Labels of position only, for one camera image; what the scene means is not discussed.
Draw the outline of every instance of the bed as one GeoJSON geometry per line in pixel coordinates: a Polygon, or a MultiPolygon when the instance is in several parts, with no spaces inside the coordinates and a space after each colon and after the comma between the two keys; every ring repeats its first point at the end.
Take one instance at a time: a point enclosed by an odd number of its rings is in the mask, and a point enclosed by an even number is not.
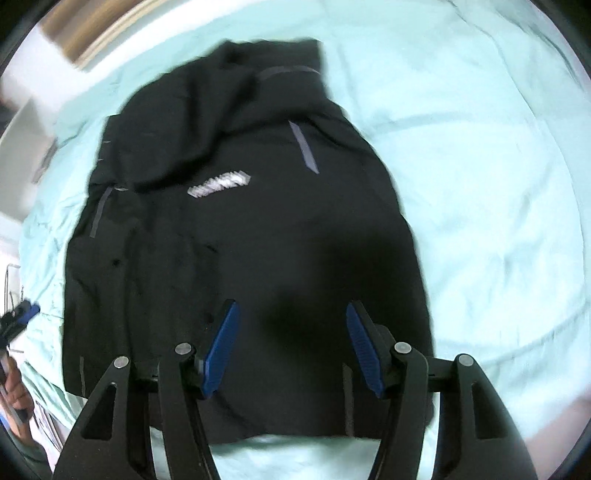
{"type": "MultiPolygon", "coordinates": [[[[222,40],[304,37],[322,42],[330,97],[395,181],[436,355],[473,355],[522,435],[534,436],[590,384],[591,80],[528,0],[254,2],[165,40],[69,102],[20,243],[25,296],[42,308],[27,331],[27,387],[72,427],[83,403],[61,378],[64,259],[106,118],[222,40]]],[[[436,440],[435,421],[420,479],[430,478],[436,440]]],[[[164,455],[157,432],[152,441],[164,455]]],[[[212,451],[222,478],[353,480],[366,478],[377,447],[263,437],[212,451]]]]}

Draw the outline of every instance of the white logo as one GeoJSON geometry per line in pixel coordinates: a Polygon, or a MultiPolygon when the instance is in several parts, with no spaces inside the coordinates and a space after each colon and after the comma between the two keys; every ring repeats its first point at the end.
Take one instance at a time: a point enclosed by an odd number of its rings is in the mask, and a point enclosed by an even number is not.
{"type": "Polygon", "coordinates": [[[213,192],[219,192],[221,190],[232,189],[234,187],[243,187],[250,183],[251,176],[241,171],[231,171],[209,179],[207,182],[189,188],[187,192],[191,197],[201,198],[213,192]]]}

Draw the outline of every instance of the gray reflective stripe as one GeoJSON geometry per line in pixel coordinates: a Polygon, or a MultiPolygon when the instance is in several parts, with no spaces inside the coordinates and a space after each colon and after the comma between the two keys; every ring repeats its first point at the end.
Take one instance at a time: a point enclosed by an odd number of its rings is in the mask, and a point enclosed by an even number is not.
{"type": "Polygon", "coordinates": [[[353,398],[353,371],[348,365],[343,364],[343,392],[345,394],[345,434],[347,437],[355,436],[354,398],[353,398]]]}
{"type": "Polygon", "coordinates": [[[99,227],[100,217],[102,217],[102,215],[103,215],[103,209],[105,208],[105,203],[107,201],[107,198],[109,198],[109,195],[111,194],[112,191],[113,191],[113,187],[108,187],[105,190],[103,196],[100,198],[99,206],[96,209],[95,219],[92,222],[92,229],[90,230],[90,238],[96,237],[96,230],[99,227]]]}
{"type": "Polygon", "coordinates": [[[80,357],[80,390],[82,391],[82,396],[86,396],[86,380],[84,378],[84,357],[80,357]]]}
{"type": "Polygon", "coordinates": [[[306,65],[293,65],[290,67],[287,66],[279,66],[279,67],[269,67],[263,71],[261,71],[258,76],[259,80],[267,80],[269,77],[273,75],[277,75],[278,73],[289,73],[289,72],[310,72],[310,73],[317,73],[320,75],[318,70],[314,70],[312,67],[308,67],[306,65]]]}
{"type": "Polygon", "coordinates": [[[291,131],[294,133],[295,139],[297,140],[298,144],[300,145],[301,154],[304,157],[304,162],[306,162],[306,166],[313,171],[314,173],[320,173],[318,171],[318,165],[316,164],[316,160],[314,159],[314,155],[312,154],[312,150],[304,137],[300,127],[292,122],[290,122],[291,131]]]}

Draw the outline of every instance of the mint green fabric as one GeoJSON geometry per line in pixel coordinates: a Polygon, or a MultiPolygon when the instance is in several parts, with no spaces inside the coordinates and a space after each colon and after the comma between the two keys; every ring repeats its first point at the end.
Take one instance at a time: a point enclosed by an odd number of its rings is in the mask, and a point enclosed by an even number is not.
{"type": "MultiPolygon", "coordinates": [[[[303,37],[322,42],[331,98],[392,174],[437,356],[473,355],[534,435],[590,380],[591,96],[527,0],[270,0],[160,44],[66,105],[20,246],[25,294],[43,311],[28,328],[27,385],[73,424],[80,404],[61,391],[64,259],[108,115],[225,39],[303,37]]],[[[435,422],[420,478],[436,437],[435,422]]],[[[271,438],[214,453],[224,479],[266,478],[261,469],[274,480],[361,479],[377,444],[271,438]]]]}

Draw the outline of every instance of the human hand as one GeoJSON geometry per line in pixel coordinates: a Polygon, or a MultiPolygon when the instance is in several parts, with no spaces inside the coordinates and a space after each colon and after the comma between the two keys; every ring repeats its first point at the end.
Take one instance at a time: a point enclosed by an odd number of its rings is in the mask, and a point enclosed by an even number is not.
{"type": "Polygon", "coordinates": [[[29,421],[33,416],[35,404],[31,394],[22,383],[21,371],[14,358],[8,357],[8,375],[4,388],[7,391],[6,400],[0,395],[0,411],[8,421],[12,433],[25,445],[35,445],[35,440],[31,435],[31,428],[29,421]],[[17,425],[12,415],[9,413],[8,407],[12,406],[16,410],[27,411],[27,421],[23,422],[21,426],[17,425]]]}

